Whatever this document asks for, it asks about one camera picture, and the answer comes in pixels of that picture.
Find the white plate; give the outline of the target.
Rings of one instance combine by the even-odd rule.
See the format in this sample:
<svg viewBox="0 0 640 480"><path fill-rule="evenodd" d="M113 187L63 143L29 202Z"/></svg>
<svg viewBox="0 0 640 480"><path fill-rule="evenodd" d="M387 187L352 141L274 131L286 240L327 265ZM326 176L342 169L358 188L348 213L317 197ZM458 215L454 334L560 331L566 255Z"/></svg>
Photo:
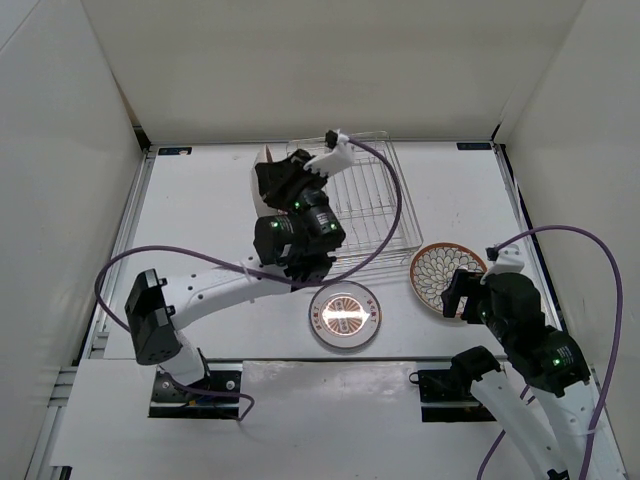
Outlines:
<svg viewBox="0 0 640 480"><path fill-rule="evenodd" d="M260 147L256 158L254 160L254 164L250 169L250 189L253 200L254 209L258 218L267 217L277 215L278 211L269 207L262 199L259 193L259 182L258 176L255 170L255 167L259 163L271 163L272 155L269 147L267 145L263 145Z"/></svg>

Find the orange sunburst plate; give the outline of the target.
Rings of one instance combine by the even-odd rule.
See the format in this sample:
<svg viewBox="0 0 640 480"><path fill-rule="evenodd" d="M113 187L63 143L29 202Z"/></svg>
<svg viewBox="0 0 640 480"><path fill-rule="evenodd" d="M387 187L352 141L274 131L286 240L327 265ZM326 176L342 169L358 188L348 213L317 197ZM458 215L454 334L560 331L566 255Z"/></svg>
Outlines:
<svg viewBox="0 0 640 480"><path fill-rule="evenodd" d="M364 285L342 281L321 287L312 297L308 320L315 340L325 349L352 354L366 349L382 326L382 308Z"/></svg>

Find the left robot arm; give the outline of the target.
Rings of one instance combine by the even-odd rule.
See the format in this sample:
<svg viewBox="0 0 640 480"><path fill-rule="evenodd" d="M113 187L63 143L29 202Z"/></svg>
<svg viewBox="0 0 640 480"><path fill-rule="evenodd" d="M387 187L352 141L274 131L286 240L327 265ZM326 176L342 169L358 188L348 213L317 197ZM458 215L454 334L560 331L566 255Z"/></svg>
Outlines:
<svg viewBox="0 0 640 480"><path fill-rule="evenodd" d="M184 329L217 311L324 280L346 233L323 188L353 163L343 144L320 155L298 149L281 161L263 147L250 174L254 253L228 268L183 277L139 273L125 303L137 363L160 367L188 400L205 396L210 377Z"/></svg>

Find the flower pattern plate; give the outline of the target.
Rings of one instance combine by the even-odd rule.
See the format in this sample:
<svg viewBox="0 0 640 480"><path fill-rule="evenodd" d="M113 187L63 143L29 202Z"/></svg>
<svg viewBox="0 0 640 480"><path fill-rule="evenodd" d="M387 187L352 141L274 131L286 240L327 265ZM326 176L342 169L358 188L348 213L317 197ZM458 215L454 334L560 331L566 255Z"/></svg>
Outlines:
<svg viewBox="0 0 640 480"><path fill-rule="evenodd" d="M448 242L434 243L414 256L409 269L410 284L423 304L441 314L441 294L458 269L485 273L487 266L478 254L467 247Z"/></svg>

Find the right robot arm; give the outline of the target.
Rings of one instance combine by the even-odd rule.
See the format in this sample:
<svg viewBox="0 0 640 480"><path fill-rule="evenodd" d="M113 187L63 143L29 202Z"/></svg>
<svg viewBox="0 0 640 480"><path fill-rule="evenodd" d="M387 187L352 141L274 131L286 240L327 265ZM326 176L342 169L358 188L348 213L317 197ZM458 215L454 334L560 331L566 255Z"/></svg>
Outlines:
<svg viewBox="0 0 640 480"><path fill-rule="evenodd" d="M511 388L493 354L482 346L451 360L449 387L477 399L496 419L537 479L622 479L621 460L598 428L604 393L590 384L578 343L546 324L540 293L520 273L484 275L458 270L442 294L443 314L485 325L542 407L542 424Z"/></svg>

